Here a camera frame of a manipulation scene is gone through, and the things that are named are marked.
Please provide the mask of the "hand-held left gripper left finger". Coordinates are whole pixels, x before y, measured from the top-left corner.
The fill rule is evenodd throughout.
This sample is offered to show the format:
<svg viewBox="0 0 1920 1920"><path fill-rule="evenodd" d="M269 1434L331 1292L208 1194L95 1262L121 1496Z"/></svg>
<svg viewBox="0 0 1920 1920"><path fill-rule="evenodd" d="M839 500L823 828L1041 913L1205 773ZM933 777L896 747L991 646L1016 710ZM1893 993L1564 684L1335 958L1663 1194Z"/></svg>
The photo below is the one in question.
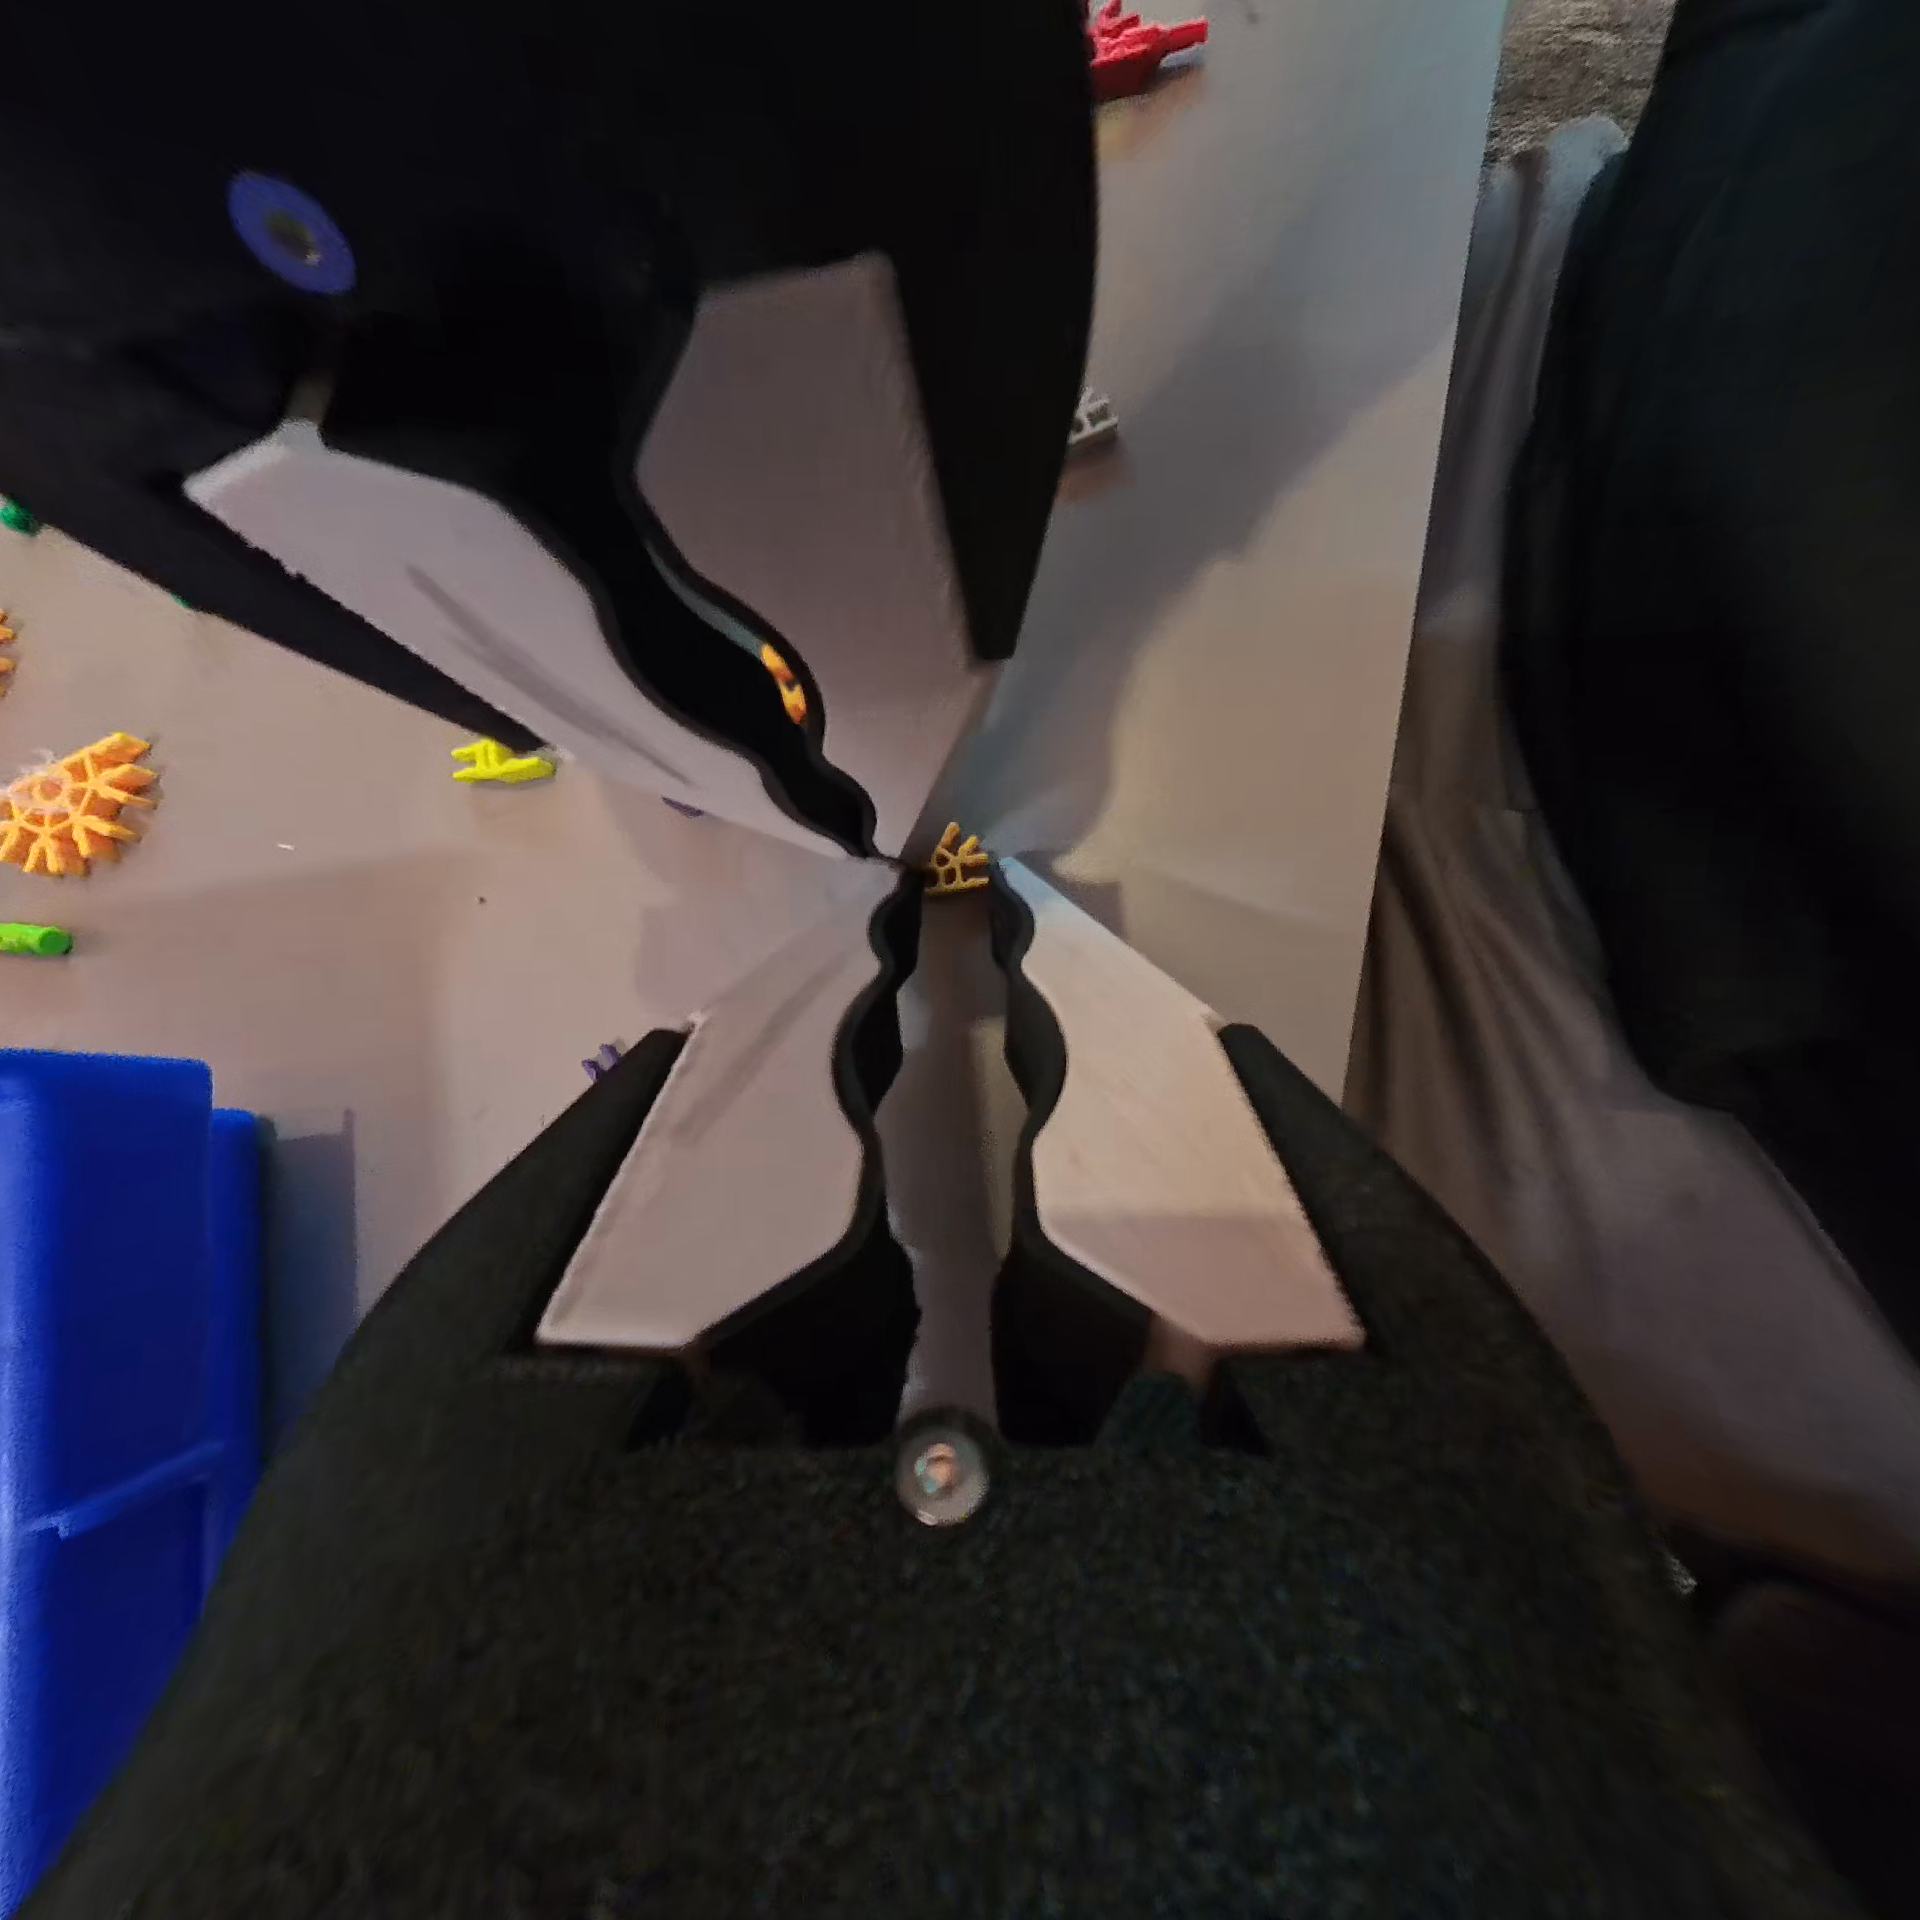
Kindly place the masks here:
<svg viewBox="0 0 1920 1920"><path fill-rule="evenodd" d="M694 1018L540 1346L689 1353L885 1223L880 1107L921 902L901 870L839 871L812 926Z"/></svg>

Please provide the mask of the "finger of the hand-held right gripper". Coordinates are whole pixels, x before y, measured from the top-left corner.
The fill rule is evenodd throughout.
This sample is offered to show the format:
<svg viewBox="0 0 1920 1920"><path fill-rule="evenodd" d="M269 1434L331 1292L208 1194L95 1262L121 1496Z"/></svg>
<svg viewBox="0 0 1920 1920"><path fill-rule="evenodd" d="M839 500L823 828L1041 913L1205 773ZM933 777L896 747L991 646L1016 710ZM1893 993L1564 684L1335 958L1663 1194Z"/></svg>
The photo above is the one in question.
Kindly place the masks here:
<svg viewBox="0 0 1920 1920"><path fill-rule="evenodd" d="M821 760L774 676L650 558L644 577L670 611L652 630L662 673L689 673L700 706L616 646L613 613L511 510L332 452L313 423L280 423L183 494L547 747L797 851L873 859L861 817L812 785Z"/></svg>
<svg viewBox="0 0 1920 1920"><path fill-rule="evenodd" d="M880 855L915 854L995 670L974 654L891 261L707 290L638 488L675 557L809 673Z"/></svg>

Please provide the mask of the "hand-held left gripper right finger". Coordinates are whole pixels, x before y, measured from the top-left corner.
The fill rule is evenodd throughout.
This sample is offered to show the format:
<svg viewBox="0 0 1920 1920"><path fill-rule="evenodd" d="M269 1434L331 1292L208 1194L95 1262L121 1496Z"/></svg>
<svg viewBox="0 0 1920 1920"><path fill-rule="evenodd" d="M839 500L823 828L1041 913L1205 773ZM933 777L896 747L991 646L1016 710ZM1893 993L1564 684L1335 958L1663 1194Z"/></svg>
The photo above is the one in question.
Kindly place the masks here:
<svg viewBox="0 0 1920 1920"><path fill-rule="evenodd" d="M1226 1023L1022 863L995 879L1026 934L1011 977L1065 1043L1029 1151L1044 1240L1215 1354L1359 1349Z"/></svg>

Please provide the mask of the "blue container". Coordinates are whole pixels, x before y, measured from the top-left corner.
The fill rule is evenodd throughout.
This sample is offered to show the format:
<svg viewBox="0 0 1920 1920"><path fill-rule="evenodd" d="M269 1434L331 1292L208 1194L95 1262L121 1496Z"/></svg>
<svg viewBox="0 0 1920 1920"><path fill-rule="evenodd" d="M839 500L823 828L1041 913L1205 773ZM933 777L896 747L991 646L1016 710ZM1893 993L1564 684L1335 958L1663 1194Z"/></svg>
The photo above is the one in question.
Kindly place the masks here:
<svg viewBox="0 0 1920 1920"><path fill-rule="evenodd" d="M167 1690L266 1457L259 1119L5 1052L5 1916Z"/></svg>

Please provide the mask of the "red fan connector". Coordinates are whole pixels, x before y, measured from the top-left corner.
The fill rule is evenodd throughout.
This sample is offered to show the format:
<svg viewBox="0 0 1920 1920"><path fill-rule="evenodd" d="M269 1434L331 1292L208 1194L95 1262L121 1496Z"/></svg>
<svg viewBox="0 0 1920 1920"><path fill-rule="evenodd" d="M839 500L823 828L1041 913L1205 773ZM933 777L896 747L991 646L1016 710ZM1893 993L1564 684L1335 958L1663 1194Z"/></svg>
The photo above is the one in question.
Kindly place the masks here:
<svg viewBox="0 0 1920 1920"><path fill-rule="evenodd" d="M1132 3L1083 3L1090 100L1098 104L1138 100L1166 61L1205 49L1207 35L1205 18L1150 19Z"/></svg>

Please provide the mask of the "person's black jacket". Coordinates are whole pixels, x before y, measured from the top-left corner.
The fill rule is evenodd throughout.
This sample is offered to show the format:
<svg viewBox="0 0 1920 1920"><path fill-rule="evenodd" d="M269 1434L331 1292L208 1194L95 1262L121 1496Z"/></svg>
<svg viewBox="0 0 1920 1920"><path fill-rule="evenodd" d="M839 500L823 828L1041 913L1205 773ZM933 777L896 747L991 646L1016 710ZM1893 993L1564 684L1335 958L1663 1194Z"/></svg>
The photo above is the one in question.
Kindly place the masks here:
<svg viewBox="0 0 1920 1920"><path fill-rule="evenodd" d="M1510 497L1510 710L1644 1068L1918 1103L1918 3L1680 3Z"/></svg>

